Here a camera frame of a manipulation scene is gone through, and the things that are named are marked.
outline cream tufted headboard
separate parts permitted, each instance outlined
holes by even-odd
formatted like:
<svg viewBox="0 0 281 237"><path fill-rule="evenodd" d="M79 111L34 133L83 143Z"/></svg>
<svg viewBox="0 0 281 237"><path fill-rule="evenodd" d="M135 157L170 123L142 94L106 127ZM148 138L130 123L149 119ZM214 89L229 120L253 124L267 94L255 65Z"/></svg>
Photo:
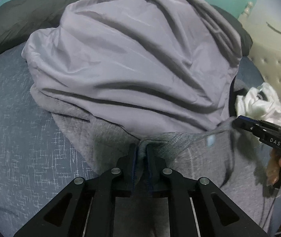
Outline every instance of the cream tufted headboard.
<svg viewBox="0 0 281 237"><path fill-rule="evenodd" d="M264 81L277 91L281 99L281 33L270 22L253 24L248 21L251 5L238 18L253 40L249 59L259 69Z"/></svg>

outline dark gray pillow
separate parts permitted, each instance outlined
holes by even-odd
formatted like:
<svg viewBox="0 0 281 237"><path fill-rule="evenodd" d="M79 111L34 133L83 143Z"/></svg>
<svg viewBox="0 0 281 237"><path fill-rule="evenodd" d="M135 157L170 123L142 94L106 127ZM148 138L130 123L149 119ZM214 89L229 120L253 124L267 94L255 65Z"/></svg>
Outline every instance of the dark gray pillow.
<svg viewBox="0 0 281 237"><path fill-rule="evenodd" d="M65 7L78 0L11 0L0 6L0 53L41 28L58 27Z"/></svg>
<svg viewBox="0 0 281 237"><path fill-rule="evenodd" d="M248 56L250 49L253 45L253 41L248 32L242 27L242 24L229 12L226 12L222 8L212 5L230 24L231 26L239 33L241 37L241 49L242 56Z"/></svg>

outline white wall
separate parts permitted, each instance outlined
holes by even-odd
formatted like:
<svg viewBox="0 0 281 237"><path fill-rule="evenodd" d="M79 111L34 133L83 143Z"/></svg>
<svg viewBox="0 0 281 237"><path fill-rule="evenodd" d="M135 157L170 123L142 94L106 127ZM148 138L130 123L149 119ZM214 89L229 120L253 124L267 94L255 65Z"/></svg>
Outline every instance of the white wall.
<svg viewBox="0 0 281 237"><path fill-rule="evenodd" d="M257 0L248 18L254 24L266 24L281 31L281 0Z"/></svg>

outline silver screw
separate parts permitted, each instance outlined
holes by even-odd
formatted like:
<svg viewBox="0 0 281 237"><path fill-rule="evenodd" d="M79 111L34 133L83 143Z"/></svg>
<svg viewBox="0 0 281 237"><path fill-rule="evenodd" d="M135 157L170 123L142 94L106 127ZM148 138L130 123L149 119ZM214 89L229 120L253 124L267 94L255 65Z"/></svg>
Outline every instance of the silver screw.
<svg viewBox="0 0 281 237"><path fill-rule="evenodd" d="M75 178L74 183L75 184L82 184L83 183L83 178L82 177Z"/></svg>
<svg viewBox="0 0 281 237"><path fill-rule="evenodd" d="M120 173L120 169L119 169L118 167L112 168L111 173L112 173L113 175L117 175L117 174Z"/></svg>
<svg viewBox="0 0 281 237"><path fill-rule="evenodd" d="M165 168L164 170L162 170L162 173L164 173L165 175L170 175L172 173L172 169Z"/></svg>
<svg viewBox="0 0 281 237"><path fill-rule="evenodd" d="M206 177L202 177L200 179L200 183L203 184L203 185L207 185L207 184L209 184L209 179L206 178Z"/></svg>

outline crumpled white cloth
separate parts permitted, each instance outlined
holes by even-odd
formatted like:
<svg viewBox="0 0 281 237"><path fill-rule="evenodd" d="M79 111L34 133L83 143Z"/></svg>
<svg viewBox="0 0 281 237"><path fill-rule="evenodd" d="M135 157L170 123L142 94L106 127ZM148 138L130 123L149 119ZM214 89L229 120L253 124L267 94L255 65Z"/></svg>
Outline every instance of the crumpled white cloth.
<svg viewBox="0 0 281 237"><path fill-rule="evenodd" d="M264 92L268 101L258 95ZM263 83L257 88L252 87L246 96L238 95L235 104L237 116L246 116L252 119L265 120L281 126L281 102L273 87Z"/></svg>

